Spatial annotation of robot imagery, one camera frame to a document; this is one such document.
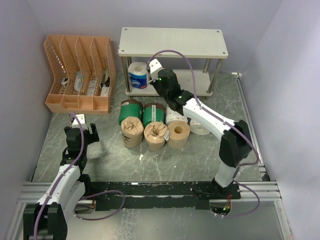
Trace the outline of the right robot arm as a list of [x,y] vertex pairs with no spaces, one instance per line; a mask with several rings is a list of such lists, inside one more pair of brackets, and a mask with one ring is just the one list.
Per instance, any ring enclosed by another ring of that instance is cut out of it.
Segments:
[[168,106],[181,115],[200,123],[220,140],[219,157],[221,164],[212,180],[212,193],[223,199],[230,192],[239,163],[245,159],[252,148],[248,124],[226,118],[182,90],[177,75],[172,69],[160,68],[150,71],[150,84]]

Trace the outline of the bare tan paper roll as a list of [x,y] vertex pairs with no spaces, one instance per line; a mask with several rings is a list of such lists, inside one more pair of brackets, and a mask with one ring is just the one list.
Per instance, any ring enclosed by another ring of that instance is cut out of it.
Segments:
[[184,121],[175,120],[168,125],[168,130],[168,146],[173,149],[183,148],[186,145],[190,135],[189,125]]

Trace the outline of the plastic white blue roll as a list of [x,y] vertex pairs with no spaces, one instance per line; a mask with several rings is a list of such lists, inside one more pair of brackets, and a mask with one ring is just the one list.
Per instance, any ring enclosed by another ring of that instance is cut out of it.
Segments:
[[147,65],[144,62],[132,62],[128,68],[130,85],[136,89],[145,89],[148,85]]

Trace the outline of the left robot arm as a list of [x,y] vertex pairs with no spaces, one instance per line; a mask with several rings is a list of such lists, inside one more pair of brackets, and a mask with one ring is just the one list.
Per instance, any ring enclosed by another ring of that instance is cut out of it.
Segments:
[[84,114],[71,112],[69,116],[71,125],[64,128],[67,146],[58,173],[45,194],[23,211],[25,240],[65,240],[68,220],[78,201],[93,195],[91,179],[83,171],[88,161],[88,146],[99,142],[99,134],[94,123],[87,124]]

